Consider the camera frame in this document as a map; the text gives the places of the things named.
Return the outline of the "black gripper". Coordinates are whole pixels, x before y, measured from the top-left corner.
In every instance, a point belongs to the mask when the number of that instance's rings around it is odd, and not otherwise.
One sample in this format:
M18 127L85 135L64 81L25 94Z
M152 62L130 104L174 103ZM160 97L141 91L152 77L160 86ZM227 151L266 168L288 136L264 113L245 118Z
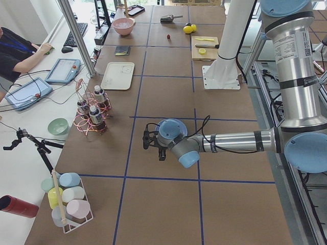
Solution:
M156 137L154 138L154 147L158 148L158 157L159 161L165 161L166 159L166 150L168 149L167 145L161 143L159 139Z

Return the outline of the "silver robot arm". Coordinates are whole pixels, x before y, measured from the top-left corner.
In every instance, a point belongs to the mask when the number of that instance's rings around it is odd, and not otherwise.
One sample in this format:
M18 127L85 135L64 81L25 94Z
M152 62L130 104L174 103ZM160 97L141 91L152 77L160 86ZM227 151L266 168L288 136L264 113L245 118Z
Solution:
M251 154L282 153L297 170L326 171L326 118L318 97L308 27L314 20L310 1L261 1L266 36L273 42L283 119L268 130L211 134L184 132L177 119L159 123L153 136L143 137L143 147L158 148L160 160L170 150L186 168L201 152Z

